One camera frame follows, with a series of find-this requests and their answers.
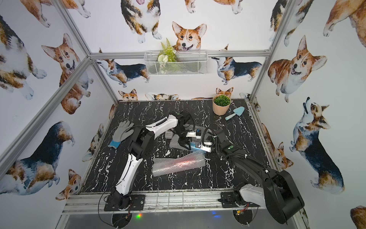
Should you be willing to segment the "red wine bottle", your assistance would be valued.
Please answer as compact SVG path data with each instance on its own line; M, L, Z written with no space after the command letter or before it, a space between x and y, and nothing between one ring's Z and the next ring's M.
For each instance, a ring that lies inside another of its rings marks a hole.
M173 160L170 161L166 169L172 172L185 171L190 169L196 169L201 166L200 162L194 159L184 159L184 160Z

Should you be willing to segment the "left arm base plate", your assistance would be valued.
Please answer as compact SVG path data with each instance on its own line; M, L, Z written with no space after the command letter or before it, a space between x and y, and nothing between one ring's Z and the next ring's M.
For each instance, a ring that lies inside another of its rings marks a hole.
M123 197L109 195L106 199L104 211L142 211L145 197L145 195L127 195Z

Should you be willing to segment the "grey tape dispenser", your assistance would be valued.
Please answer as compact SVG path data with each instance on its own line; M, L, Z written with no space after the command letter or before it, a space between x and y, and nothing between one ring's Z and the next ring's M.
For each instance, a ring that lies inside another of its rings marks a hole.
M165 131L165 138L172 139L174 137L174 132L172 130Z

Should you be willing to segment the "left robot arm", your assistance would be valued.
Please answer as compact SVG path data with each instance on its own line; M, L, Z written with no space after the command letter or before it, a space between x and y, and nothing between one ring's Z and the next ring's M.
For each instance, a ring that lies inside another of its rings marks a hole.
M129 121L122 122L122 131L120 142L130 138L127 146L128 160L124 171L118 180L117 184L111 189L110 200L120 210L129 208L132 204L130 198L132 184L135 179L137 170L144 159L152 153L155 139L164 134L168 130L173 130L173 133L178 136L178 144L184 149L191 150L191 137L189 133L194 133L195 128L188 130L186 125L188 121L194 121L188 111L171 112L163 119L145 126L136 126Z

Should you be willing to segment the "bubble wrap sheet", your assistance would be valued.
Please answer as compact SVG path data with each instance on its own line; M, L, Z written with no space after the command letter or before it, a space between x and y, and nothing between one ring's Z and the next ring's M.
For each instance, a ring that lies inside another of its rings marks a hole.
M186 137L180 137L178 134L174 134L170 143L170 148L186 150L190 152L204 152L201 137L203 135L204 127L195 127L193 131L187 132Z
M152 174L158 177L201 167L205 167L204 152L196 151L180 158L154 158Z

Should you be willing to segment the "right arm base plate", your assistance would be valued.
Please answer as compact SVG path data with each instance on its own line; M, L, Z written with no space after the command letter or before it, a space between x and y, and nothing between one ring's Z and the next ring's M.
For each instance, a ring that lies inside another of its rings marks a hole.
M220 198L218 201L222 204L222 207L225 208L244 208L248 207L259 207L258 205L245 202L244 199L239 195L238 192L221 192Z

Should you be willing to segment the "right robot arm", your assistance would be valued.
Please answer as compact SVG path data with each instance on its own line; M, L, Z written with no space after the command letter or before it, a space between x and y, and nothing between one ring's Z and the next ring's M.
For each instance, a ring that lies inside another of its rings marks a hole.
M216 153L220 160L233 163L258 183L258 186L245 184L234 189L232 197L219 200L224 206L247 207L253 203L266 208L272 218L280 224L287 223L305 206L288 172L272 169L250 156L244 149L228 140L223 130L206 128L201 135L201 145L208 147L208 152Z

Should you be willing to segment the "blue wine bottle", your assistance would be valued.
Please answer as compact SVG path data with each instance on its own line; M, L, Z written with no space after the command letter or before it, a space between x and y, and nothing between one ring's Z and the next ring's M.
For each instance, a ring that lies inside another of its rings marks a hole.
M190 146L192 152L203 151L201 149L201 142L191 142Z

